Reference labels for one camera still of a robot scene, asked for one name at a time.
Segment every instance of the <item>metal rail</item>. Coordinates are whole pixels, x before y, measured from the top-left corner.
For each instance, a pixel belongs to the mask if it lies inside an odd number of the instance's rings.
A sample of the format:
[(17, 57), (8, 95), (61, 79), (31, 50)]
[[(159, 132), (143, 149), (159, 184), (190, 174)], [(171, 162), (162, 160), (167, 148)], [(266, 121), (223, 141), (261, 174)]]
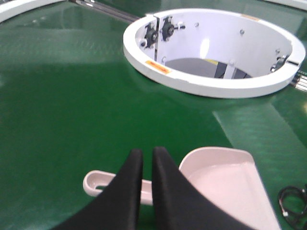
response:
[(105, 13), (113, 18), (119, 19), (121, 21), (132, 23), (139, 19), (138, 16), (135, 16), (133, 14), (129, 14), (124, 11), (120, 11), (114, 7), (105, 5), (103, 3), (97, 2), (95, 0), (69, 0), (70, 2), (77, 3), (81, 6), (92, 8), (94, 10), (100, 11), (102, 13)]
[(299, 70), (294, 76), (291, 84), (296, 89), (307, 92), (307, 73)]

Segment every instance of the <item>circular opening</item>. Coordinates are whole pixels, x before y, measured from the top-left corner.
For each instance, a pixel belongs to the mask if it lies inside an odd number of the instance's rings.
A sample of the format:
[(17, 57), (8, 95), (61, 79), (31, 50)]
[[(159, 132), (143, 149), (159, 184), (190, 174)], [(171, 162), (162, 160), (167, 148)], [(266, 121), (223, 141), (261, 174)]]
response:
[(179, 9), (147, 15), (124, 33), (128, 61), (148, 78), (192, 94), (242, 98), (288, 85), (305, 57), (286, 30), (248, 15)]

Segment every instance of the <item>black cable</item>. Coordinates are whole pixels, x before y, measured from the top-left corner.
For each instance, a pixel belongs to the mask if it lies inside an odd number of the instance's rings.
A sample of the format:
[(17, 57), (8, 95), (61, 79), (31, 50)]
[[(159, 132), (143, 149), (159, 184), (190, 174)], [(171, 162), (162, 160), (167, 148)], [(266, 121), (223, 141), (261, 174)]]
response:
[[(283, 217), (295, 230), (307, 230), (307, 221), (304, 224), (301, 223), (301, 220), (307, 217), (307, 184), (305, 187), (306, 189), (301, 189), (295, 186), (287, 186), (281, 189), (278, 193), (279, 206)], [(288, 196), (295, 196), (304, 202), (305, 206), (301, 212), (291, 210), (284, 205), (283, 202)]]

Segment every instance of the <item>bolt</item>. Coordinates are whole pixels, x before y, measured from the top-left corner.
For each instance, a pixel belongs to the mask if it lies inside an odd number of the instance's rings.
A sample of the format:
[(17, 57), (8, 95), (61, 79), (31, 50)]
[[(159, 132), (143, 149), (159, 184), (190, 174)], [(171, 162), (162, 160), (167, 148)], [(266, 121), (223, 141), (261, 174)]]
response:
[(229, 64), (230, 64), (231, 66), (234, 66), (234, 65), (235, 65), (235, 62), (236, 62), (236, 61), (233, 60), (233, 59), (230, 59), (230, 60), (229, 60)]
[(156, 34), (153, 34), (152, 36), (152, 41), (155, 42), (157, 40), (157, 35)]

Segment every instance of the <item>metal bracket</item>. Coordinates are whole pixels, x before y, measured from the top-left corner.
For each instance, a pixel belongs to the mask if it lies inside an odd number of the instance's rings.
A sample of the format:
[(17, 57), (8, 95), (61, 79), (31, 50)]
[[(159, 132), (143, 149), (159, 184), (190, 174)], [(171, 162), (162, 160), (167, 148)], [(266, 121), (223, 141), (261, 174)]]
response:
[(271, 72), (275, 72), (280, 69), (286, 62), (289, 55), (283, 55), (282, 57), (277, 58), (277, 62), (271, 66)]

